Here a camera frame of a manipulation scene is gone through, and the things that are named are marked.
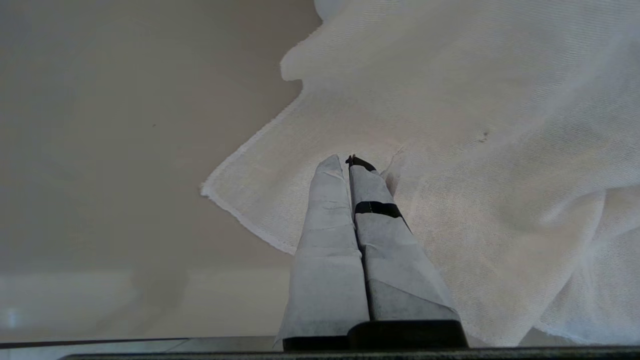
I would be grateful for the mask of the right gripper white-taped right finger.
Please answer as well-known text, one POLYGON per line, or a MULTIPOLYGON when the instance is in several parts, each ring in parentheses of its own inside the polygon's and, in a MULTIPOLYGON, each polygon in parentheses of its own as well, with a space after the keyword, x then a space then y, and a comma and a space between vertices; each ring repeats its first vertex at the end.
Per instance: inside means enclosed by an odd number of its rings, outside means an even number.
POLYGON ((370 320, 354 326, 355 349, 466 349, 454 301, 394 202, 386 180, 350 155, 350 194, 370 320))

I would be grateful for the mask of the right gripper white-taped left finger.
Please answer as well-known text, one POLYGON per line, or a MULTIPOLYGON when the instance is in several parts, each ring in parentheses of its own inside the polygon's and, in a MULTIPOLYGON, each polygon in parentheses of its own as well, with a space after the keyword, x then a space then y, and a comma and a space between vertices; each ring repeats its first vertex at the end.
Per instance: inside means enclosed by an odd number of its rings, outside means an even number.
POLYGON ((286 351, 344 351, 370 321, 362 254, 340 159, 318 164, 278 332, 286 351))

